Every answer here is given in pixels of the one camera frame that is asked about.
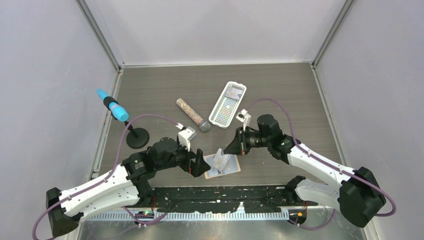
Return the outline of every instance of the dark wooden tabletop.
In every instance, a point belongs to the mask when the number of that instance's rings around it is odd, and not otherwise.
[[[192,148],[203,150],[204,155],[224,149],[235,136],[241,122],[234,119],[227,129],[212,125],[209,132],[201,132],[196,124],[176,105],[184,99],[205,120],[208,119],[225,85],[229,81],[241,83],[247,91],[238,111],[259,98],[278,100],[290,114],[296,137],[308,147],[340,163],[339,153],[318,92],[313,72],[308,63],[243,64],[207,66],[164,66],[126,68],[117,100],[128,111],[130,119],[142,114],[159,114],[197,131]],[[284,133],[290,135],[289,124],[283,111],[273,102],[261,101],[249,109],[250,126],[257,129],[256,119],[272,114]],[[163,137],[176,139],[178,129],[165,120],[145,117],[134,124],[150,134],[151,146]],[[107,137],[100,173],[109,171],[116,158],[124,124],[113,120]],[[120,160],[137,150],[122,146]],[[159,171],[150,180],[152,187],[230,186],[286,184],[296,175],[318,179],[306,171],[274,159],[265,148],[255,148],[246,156],[238,157],[241,171],[205,179],[193,178],[179,167]]]

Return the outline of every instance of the white panel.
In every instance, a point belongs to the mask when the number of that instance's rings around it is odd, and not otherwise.
[[[347,162],[373,171],[397,203],[394,216],[376,218],[382,240],[424,234],[423,9],[356,1],[318,64]]]
[[[344,0],[96,3],[126,65],[162,65],[311,62]]]
[[[2,1],[0,7],[2,239],[32,239],[46,191],[89,174],[116,72],[77,3]],[[37,232],[50,238],[46,217]]]

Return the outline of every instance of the round black base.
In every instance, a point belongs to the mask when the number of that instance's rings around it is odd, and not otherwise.
[[[128,135],[126,135],[126,144],[132,149],[141,149],[149,142],[149,133],[146,129],[141,127],[134,128],[134,131],[138,137],[135,137],[131,132],[128,132]]]

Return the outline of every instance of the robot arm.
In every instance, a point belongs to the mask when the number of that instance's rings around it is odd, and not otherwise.
[[[53,237],[65,235],[78,227],[91,216],[137,203],[150,203],[153,191],[148,180],[157,171],[180,167],[193,177],[198,177],[211,169],[203,158],[203,151],[190,149],[190,140],[195,131],[188,127],[178,133],[177,140],[162,138],[147,150],[131,154],[116,167],[113,175],[102,184],[78,196],[70,196],[102,181],[109,172],[80,186],[60,191],[52,188],[46,193],[46,206],[65,199],[69,200],[48,213]]]
[[[243,122],[243,127],[237,128],[235,138],[224,149],[224,154],[247,155],[252,148],[267,148],[275,159],[304,169],[326,183],[317,183],[297,176],[286,186],[292,191],[293,198],[332,207],[360,228],[365,227],[386,204],[386,199],[381,193],[341,173],[344,170],[378,186],[370,170],[364,167],[355,170],[338,164],[312,151],[299,140],[296,140],[297,144],[295,144],[291,136],[283,134],[278,122],[270,114],[258,117],[258,130],[246,126],[245,123],[250,121],[247,111],[240,112],[237,119]],[[319,157],[340,171],[335,171],[328,165],[313,159],[311,155]]]

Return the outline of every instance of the plastic basket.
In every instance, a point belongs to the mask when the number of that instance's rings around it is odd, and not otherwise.
[[[223,129],[228,128],[246,92],[246,86],[229,81],[209,115],[209,122]]]

